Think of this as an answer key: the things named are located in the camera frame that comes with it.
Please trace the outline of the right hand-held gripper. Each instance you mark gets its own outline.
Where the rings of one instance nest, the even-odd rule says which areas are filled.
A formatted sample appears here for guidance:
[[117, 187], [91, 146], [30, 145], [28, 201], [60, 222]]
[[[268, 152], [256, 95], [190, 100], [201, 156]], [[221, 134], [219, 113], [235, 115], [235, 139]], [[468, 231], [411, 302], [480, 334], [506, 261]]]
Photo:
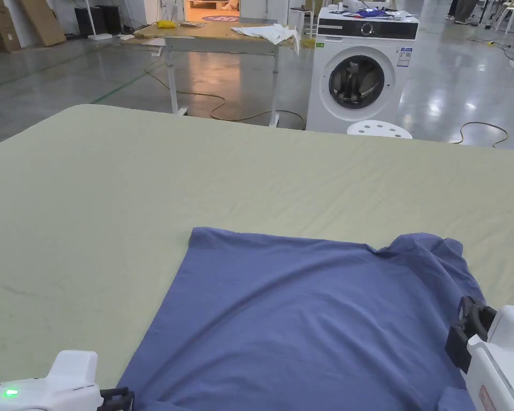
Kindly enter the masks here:
[[445, 351], [475, 410], [514, 410], [514, 306], [500, 310], [461, 298]]

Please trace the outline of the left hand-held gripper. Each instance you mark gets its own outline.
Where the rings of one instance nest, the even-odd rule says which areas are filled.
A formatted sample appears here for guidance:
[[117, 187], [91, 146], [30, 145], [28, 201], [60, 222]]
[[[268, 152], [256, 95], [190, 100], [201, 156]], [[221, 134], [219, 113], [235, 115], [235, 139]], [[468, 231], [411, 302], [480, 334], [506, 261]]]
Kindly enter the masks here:
[[45, 378], [0, 383], [0, 410], [131, 411], [134, 391], [100, 390], [97, 363], [94, 351], [61, 351]]

